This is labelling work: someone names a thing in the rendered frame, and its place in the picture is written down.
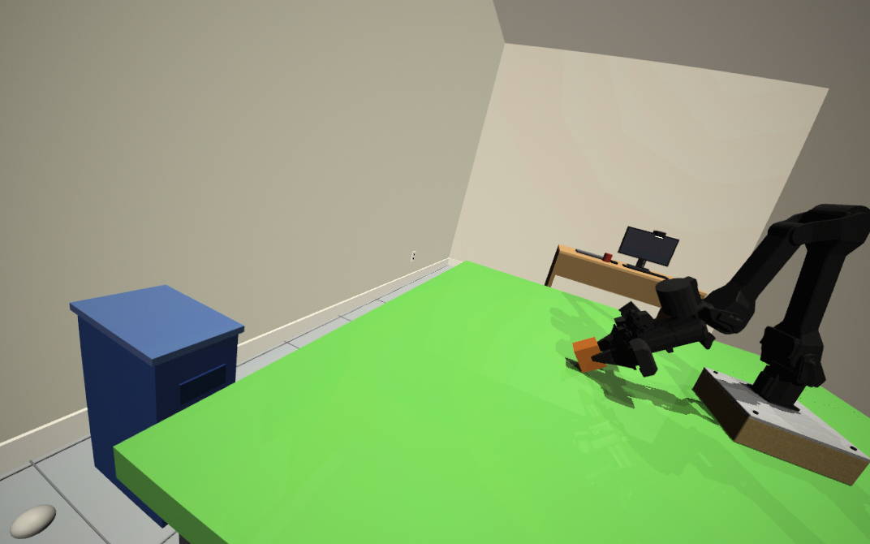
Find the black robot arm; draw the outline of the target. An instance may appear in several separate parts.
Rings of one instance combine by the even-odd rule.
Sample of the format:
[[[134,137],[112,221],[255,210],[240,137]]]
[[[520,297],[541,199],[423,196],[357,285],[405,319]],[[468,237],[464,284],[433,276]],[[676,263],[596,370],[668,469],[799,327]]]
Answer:
[[[825,382],[821,365],[824,344],[818,331],[839,271],[851,251],[870,233],[870,209],[864,205],[820,204],[775,222],[734,277],[700,298],[697,279],[672,278],[656,285],[666,321],[678,347],[699,342],[710,349],[718,333],[741,333],[756,313],[756,298],[801,244],[807,249],[784,320],[766,326],[760,361],[768,364],[748,387],[771,404],[797,412],[805,386]]]

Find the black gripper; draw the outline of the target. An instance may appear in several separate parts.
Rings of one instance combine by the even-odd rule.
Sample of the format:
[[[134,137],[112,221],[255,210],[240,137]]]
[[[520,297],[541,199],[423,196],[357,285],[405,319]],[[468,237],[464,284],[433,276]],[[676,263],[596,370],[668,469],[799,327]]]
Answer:
[[[592,356],[596,362],[633,370],[637,370],[638,365],[643,378],[646,378],[657,372],[657,364],[652,352],[666,350],[671,353],[674,352],[673,348],[678,346],[671,326],[665,319],[654,322],[654,325],[662,328],[659,329],[659,333],[646,339],[638,338],[636,333],[641,331],[634,329],[622,316],[614,318],[614,321],[616,325],[613,324],[611,333],[597,341],[601,352]]]

